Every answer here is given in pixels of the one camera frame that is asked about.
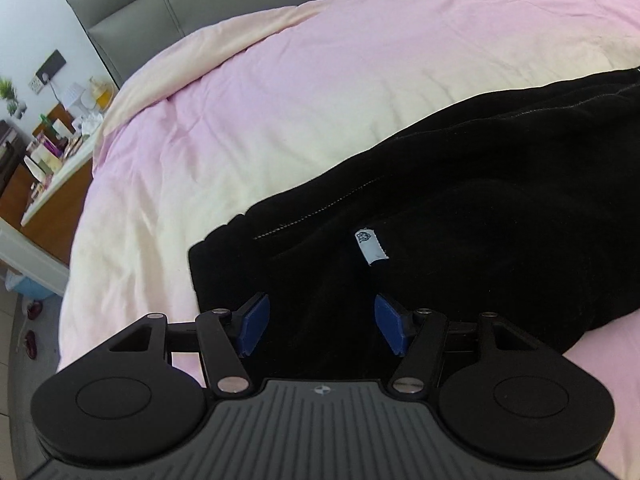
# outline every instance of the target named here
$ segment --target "yellow bottle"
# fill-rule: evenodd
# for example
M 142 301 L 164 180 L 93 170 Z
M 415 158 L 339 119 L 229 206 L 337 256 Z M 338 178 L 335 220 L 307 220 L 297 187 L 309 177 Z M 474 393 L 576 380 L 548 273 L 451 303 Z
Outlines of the yellow bottle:
M 105 111 L 113 100 L 115 90 L 113 83 L 98 82 L 91 77 L 89 78 L 89 85 L 91 86 L 91 95 L 95 99 L 95 102 L 98 103 L 100 111 Z

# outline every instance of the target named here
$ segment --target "pink duvet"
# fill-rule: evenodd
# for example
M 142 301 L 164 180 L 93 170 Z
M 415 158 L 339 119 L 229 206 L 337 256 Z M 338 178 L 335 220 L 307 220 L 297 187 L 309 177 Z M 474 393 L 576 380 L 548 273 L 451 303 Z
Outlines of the pink duvet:
M 122 89 L 72 250 L 61 367 L 148 312 L 193 320 L 188 248 L 254 203 L 473 95 L 640 65 L 640 0 L 329 0 L 297 12 L 196 32 Z M 184 64 L 218 54 L 202 70 Z M 600 459 L 640 478 L 640 314 L 568 355 L 616 401 Z M 188 356 L 176 364 L 199 374 Z

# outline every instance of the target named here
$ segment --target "white tag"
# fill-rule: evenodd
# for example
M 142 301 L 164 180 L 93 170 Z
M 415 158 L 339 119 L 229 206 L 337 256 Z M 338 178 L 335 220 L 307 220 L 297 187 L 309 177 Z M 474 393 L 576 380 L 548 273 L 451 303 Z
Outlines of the white tag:
M 369 265 L 376 260 L 389 259 L 385 254 L 385 251 L 380 247 L 380 242 L 372 229 L 360 229 L 360 231 L 356 233 L 356 240 L 358 241 L 358 246 L 362 251 L 362 255 L 365 257 Z

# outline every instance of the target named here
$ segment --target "blue bin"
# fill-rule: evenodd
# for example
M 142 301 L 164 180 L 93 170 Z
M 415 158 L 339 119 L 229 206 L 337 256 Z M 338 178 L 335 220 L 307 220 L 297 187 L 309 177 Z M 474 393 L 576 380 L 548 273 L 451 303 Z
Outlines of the blue bin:
M 14 290 L 18 294 L 31 298 L 32 300 L 44 300 L 54 295 L 48 288 L 34 282 L 31 278 L 16 275 L 10 270 L 7 271 L 5 284 L 7 290 Z

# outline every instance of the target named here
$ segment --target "black switch panel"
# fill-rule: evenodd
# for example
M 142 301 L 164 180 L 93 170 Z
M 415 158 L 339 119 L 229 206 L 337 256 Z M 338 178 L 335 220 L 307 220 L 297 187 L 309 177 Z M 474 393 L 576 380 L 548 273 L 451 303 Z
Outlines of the black switch panel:
M 53 79 L 53 76 L 55 76 L 65 65 L 65 58 L 63 58 L 62 54 L 60 54 L 60 51 L 56 49 L 53 51 L 53 54 L 49 56 L 49 59 L 47 59 L 38 69 L 38 71 L 36 72 L 36 77 L 40 79 L 40 81 L 42 81 L 44 84 L 47 84 Z M 42 78 L 43 74 L 47 74 L 49 76 L 49 79 L 47 81 L 44 81 L 44 79 Z

